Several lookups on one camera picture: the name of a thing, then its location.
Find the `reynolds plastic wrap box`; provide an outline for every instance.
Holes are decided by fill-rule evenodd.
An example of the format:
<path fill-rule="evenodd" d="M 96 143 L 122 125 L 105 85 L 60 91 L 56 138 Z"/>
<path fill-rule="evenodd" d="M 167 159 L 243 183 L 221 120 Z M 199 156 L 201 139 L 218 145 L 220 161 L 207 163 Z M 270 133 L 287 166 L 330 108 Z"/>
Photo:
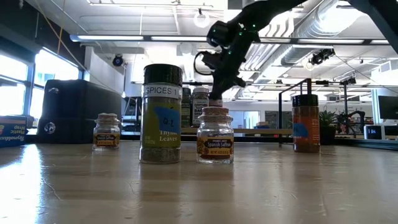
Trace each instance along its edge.
<path fill-rule="evenodd" d="M 26 121 L 24 116 L 0 116 L 0 147 L 24 145 Z"/>

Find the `jar label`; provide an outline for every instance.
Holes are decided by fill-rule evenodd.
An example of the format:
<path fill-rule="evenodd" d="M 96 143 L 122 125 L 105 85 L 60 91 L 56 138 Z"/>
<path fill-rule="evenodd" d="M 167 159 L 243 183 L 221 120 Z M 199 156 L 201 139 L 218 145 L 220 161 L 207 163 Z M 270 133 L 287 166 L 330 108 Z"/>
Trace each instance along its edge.
<path fill-rule="evenodd" d="M 148 103 L 142 121 L 142 145 L 144 147 L 180 147 L 181 104 Z"/>
<path fill-rule="evenodd" d="M 151 85 L 151 84 L 143 85 L 142 97 L 153 97 L 153 96 L 181 99 L 182 88 L 179 86 L 168 86 L 168 85 Z"/>
<path fill-rule="evenodd" d="M 309 117 L 293 117 L 293 138 L 296 142 L 319 144 L 319 120 Z"/>
<path fill-rule="evenodd" d="M 209 156 L 234 154 L 234 137 L 198 137 L 197 153 Z"/>
<path fill-rule="evenodd" d="M 190 126 L 190 103 L 181 104 L 181 127 L 188 128 Z"/>
<path fill-rule="evenodd" d="M 99 147 L 117 147 L 120 143 L 119 133 L 95 133 L 94 142 L 95 146 Z"/>
<path fill-rule="evenodd" d="M 209 106 L 209 100 L 192 100 L 192 124 L 200 124 L 198 117 L 203 108 Z"/>

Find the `bottle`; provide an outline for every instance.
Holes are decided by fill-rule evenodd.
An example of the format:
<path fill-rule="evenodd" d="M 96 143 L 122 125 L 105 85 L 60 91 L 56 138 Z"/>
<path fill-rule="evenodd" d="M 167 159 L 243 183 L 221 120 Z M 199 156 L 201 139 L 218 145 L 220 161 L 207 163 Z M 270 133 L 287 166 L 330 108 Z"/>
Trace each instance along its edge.
<path fill-rule="evenodd" d="M 191 96 L 192 105 L 192 127 L 198 128 L 200 126 L 200 120 L 198 119 L 201 115 L 202 109 L 209 106 L 209 89 L 204 87 L 196 87 L 193 90 Z"/>
<path fill-rule="evenodd" d="M 234 129 L 227 108 L 209 106 L 199 116 L 197 162 L 230 164 L 234 161 Z"/>
<path fill-rule="evenodd" d="M 139 160 L 149 164 L 180 161 L 182 69 L 152 64 L 144 68 Z"/>
<path fill-rule="evenodd" d="M 191 126 L 191 89 L 182 88 L 181 127 L 189 128 L 190 126 Z"/>
<path fill-rule="evenodd" d="M 293 144 L 295 152 L 320 152 L 317 95 L 293 97 Z"/>
<path fill-rule="evenodd" d="M 101 113 L 95 120 L 93 150 L 98 149 L 119 149 L 120 128 L 116 114 Z"/>

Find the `computer monitor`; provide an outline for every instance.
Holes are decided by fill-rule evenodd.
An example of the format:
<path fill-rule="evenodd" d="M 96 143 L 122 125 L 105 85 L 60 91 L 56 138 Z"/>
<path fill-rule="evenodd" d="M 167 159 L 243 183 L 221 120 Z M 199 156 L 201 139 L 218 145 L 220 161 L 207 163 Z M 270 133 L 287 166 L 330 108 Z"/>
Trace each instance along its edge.
<path fill-rule="evenodd" d="M 381 119 L 398 119 L 398 97 L 379 96 Z"/>

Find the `blue label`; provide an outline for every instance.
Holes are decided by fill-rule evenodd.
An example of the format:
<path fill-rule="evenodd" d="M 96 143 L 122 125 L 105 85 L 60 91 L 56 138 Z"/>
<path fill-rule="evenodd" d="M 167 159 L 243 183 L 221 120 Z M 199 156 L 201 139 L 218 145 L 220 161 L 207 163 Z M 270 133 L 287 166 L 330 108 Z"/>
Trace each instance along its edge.
<path fill-rule="evenodd" d="M 308 138 L 309 133 L 307 127 L 303 123 L 293 124 L 293 137 Z"/>
<path fill-rule="evenodd" d="M 180 134 L 181 115 L 178 110 L 155 107 L 154 111 L 159 119 L 159 130 Z"/>

